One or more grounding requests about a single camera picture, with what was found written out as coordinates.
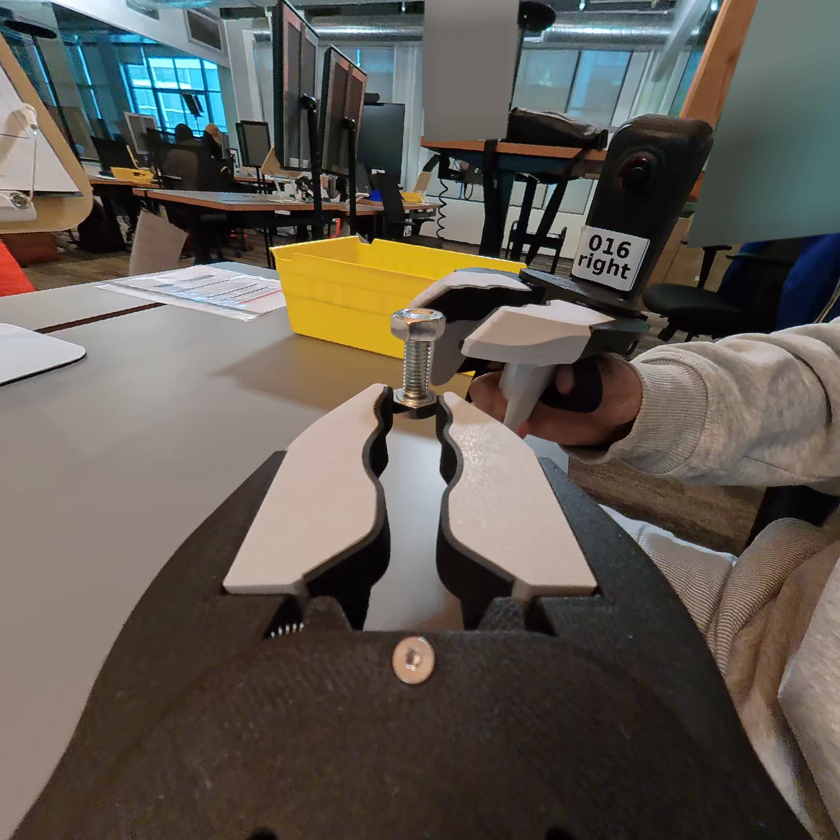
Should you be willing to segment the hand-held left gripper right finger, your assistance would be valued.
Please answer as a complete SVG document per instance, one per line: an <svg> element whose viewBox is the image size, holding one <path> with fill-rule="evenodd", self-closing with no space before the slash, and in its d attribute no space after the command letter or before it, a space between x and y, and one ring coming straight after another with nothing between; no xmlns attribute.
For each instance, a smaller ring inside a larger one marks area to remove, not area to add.
<svg viewBox="0 0 840 840"><path fill-rule="evenodd" d="M475 630L497 598L588 597L597 582L546 470L516 433L452 392L437 400L446 487L437 575Z"/></svg>

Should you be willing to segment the steel hex nut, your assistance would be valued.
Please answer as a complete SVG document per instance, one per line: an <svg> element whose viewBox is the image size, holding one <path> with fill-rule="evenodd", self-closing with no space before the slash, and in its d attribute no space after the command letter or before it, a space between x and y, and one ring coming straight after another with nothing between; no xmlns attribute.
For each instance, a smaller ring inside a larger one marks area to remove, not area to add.
<svg viewBox="0 0 840 840"><path fill-rule="evenodd" d="M446 328L443 313L427 308L406 308L393 313L392 335L405 343L434 343Z"/></svg>

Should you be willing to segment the steel hex bolt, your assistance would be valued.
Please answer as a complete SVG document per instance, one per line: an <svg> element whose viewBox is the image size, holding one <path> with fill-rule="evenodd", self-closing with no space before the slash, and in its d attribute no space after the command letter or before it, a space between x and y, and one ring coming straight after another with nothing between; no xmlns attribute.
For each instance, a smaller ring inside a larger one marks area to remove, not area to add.
<svg viewBox="0 0 840 840"><path fill-rule="evenodd" d="M431 386L433 358L433 341L405 342L402 384L393 390L392 397L395 415L423 420L435 414L438 394Z"/></svg>

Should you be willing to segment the person's right forearm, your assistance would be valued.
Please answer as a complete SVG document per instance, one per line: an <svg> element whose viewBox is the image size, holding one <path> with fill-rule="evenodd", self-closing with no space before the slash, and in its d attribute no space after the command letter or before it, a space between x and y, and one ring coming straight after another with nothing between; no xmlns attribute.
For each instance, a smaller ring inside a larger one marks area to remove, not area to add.
<svg viewBox="0 0 840 840"><path fill-rule="evenodd" d="M630 363L643 392L631 431L609 448L652 476L741 487L839 488L839 319L717 342L665 344Z"/></svg>

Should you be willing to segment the wooden top standing desk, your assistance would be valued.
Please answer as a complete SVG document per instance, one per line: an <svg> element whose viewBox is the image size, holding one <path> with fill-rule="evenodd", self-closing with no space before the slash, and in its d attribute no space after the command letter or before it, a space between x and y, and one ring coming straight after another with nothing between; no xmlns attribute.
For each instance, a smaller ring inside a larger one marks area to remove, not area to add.
<svg viewBox="0 0 840 840"><path fill-rule="evenodd" d="M516 261L522 256L537 186L553 187L537 230L539 238L529 247L527 263L544 246L568 184L576 179L598 178L606 160L605 150L513 143L506 140L435 142L423 139L421 145L443 158L474 165L481 174L484 223L479 253L482 256L498 257L501 247L507 242L508 210L516 181L522 181L525 185L510 252Z"/></svg>

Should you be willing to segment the grey desk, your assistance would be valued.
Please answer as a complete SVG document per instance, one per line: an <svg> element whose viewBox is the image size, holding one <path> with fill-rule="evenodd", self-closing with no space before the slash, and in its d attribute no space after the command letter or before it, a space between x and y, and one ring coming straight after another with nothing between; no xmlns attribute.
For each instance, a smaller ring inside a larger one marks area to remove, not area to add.
<svg viewBox="0 0 840 840"><path fill-rule="evenodd" d="M3 322L87 353L2 387L2 838L175 550L321 415L402 378L397 359L293 334L284 310L134 307L94 286L2 300Z"/></svg>

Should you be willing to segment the black bag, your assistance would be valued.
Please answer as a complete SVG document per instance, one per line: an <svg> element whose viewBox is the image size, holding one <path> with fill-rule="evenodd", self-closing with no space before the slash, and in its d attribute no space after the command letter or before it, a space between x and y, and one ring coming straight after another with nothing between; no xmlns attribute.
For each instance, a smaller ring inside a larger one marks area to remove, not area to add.
<svg viewBox="0 0 840 840"><path fill-rule="evenodd" d="M514 107L509 112L505 140L515 144L603 151L608 136L607 129L565 113Z"/></svg>

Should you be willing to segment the black computer monitor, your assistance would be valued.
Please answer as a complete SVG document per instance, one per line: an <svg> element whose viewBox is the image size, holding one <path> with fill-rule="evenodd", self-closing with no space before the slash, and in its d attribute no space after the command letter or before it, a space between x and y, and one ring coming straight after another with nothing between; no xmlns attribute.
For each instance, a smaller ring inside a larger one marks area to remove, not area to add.
<svg viewBox="0 0 840 840"><path fill-rule="evenodd" d="M311 168L319 37L302 13L280 1L270 12L270 35L275 153L281 169L303 172Z"/></svg>
<svg viewBox="0 0 840 840"><path fill-rule="evenodd" d="M358 135L357 157L368 173L385 172L401 179L405 105L366 102Z"/></svg>
<svg viewBox="0 0 840 840"><path fill-rule="evenodd" d="M354 170L350 154L348 125L361 126L367 74L335 45L323 58L319 110L321 168L331 175L348 178Z"/></svg>

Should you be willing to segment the laminated paper sheet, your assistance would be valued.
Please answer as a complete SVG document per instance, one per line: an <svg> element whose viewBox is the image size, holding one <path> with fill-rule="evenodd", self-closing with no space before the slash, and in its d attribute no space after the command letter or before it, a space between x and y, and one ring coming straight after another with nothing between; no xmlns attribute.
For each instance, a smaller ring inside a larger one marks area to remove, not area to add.
<svg viewBox="0 0 840 840"><path fill-rule="evenodd" d="M287 307L273 269L235 262L129 276L101 283L98 288L242 322Z"/></svg>

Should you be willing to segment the long wooden office table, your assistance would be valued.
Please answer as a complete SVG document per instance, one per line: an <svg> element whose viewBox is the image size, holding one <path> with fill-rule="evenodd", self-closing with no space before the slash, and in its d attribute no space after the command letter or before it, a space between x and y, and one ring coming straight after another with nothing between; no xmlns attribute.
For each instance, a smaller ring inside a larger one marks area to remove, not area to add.
<svg viewBox="0 0 840 840"><path fill-rule="evenodd" d="M294 201L278 194L253 194L241 192L207 192L207 191L179 191L165 190L148 185L134 187L133 194L144 201L152 201L164 205L189 205L203 209L225 213L240 214L280 214L289 216L283 222L277 220L266 225L258 224L259 229L268 230L280 226L299 227L312 224L317 209L321 211L324 223L338 217L350 218L350 204L348 202L321 202L316 206L313 202ZM401 223L389 222L385 218L385 210L381 203L362 201L356 204L355 230L361 233L363 217L374 220L372 239L382 238L390 241L419 244L421 239L418 230L426 222L432 222L440 205L433 203L409 204L405 210L406 219Z"/></svg>

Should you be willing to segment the small black monitor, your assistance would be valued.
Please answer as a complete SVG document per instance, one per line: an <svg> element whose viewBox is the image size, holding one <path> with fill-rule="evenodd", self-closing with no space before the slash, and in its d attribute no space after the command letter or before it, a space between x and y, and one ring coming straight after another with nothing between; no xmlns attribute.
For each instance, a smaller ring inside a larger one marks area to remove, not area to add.
<svg viewBox="0 0 840 840"><path fill-rule="evenodd" d="M149 130L158 130L155 118L135 112L123 112L122 115L129 133L129 146L132 152L138 156L147 155L149 153L147 133Z"/></svg>
<svg viewBox="0 0 840 840"><path fill-rule="evenodd" d="M241 165L260 168L272 148L268 123L254 120L237 121L235 129Z"/></svg>

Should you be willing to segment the white card sheet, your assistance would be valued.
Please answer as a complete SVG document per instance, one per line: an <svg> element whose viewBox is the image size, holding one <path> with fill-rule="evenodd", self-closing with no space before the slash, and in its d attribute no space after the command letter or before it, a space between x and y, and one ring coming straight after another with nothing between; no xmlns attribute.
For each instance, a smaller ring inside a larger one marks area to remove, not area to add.
<svg viewBox="0 0 840 840"><path fill-rule="evenodd" d="M177 268L186 240L185 230L162 216L142 210L134 230L128 276L153 275Z"/></svg>

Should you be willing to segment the wooden document stand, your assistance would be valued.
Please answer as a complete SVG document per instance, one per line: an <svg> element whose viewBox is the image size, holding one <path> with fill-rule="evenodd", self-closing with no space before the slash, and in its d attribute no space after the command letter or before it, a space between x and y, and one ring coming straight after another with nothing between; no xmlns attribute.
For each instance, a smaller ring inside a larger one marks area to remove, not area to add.
<svg viewBox="0 0 840 840"><path fill-rule="evenodd" d="M88 175L4 38L1 67L21 99L35 107L47 140L77 186L77 192L72 194L26 194L1 189L1 233L55 233L73 228L88 217L92 208ZM1 325L3 385L74 364L85 356L86 351L77 344L12 324Z"/></svg>

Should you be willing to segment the orange cone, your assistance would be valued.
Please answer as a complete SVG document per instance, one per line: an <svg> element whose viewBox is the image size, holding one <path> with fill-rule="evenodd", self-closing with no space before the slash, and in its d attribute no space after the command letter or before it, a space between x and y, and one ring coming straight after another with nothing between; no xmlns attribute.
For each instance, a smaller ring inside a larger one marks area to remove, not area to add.
<svg viewBox="0 0 840 840"><path fill-rule="evenodd" d="M2 298L35 291L32 282L6 247L4 241L0 243L0 258L0 296Z"/></svg>

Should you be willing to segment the printed instruction sheet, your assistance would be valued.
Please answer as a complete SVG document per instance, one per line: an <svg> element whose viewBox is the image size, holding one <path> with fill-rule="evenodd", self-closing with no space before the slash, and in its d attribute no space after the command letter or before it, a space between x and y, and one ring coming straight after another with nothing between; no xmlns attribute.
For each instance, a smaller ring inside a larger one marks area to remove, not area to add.
<svg viewBox="0 0 840 840"><path fill-rule="evenodd" d="M77 186L47 140L34 106L1 69L1 189L72 194Z"/></svg>

